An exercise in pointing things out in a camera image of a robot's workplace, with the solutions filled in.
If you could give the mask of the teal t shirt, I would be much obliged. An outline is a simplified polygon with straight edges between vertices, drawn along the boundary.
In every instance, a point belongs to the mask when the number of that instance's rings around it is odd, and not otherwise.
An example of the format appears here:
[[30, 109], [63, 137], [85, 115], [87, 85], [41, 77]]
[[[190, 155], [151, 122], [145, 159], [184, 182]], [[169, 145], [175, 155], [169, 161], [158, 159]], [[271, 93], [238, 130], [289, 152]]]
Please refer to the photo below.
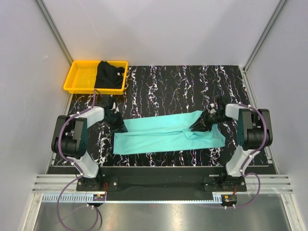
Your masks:
[[194, 111], [125, 119], [128, 132], [114, 134], [113, 154], [145, 154], [225, 146], [226, 138], [217, 125], [205, 132], [189, 129], [201, 114], [202, 111]]

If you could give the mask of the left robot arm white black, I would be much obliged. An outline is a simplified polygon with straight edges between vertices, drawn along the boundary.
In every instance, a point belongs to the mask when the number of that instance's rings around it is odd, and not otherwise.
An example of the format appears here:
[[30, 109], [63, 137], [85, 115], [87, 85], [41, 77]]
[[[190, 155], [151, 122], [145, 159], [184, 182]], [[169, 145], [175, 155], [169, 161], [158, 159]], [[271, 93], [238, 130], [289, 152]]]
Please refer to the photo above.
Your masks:
[[78, 181], [94, 191], [108, 188], [102, 169], [88, 153], [88, 129], [101, 122], [106, 123], [112, 132], [128, 132], [116, 98], [104, 95], [101, 103], [73, 115], [58, 116], [51, 142], [52, 152], [74, 166], [80, 173]]

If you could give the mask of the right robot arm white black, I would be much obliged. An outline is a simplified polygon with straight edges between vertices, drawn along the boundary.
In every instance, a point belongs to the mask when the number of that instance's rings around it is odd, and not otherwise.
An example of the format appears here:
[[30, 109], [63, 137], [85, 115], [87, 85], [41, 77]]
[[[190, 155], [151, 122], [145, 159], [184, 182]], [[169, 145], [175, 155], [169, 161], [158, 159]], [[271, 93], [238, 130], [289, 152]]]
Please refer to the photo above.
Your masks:
[[222, 96], [210, 105], [210, 112], [203, 111], [190, 126], [191, 131], [212, 131], [214, 125], [232, 119], [237, 122], [238, 146], [217, 177], [205, 177], [206, 192], [245, 192], [245, 170], [254, 157], [272, 144], [273, 134], [270, 113], [242, 103], [229, 103]]

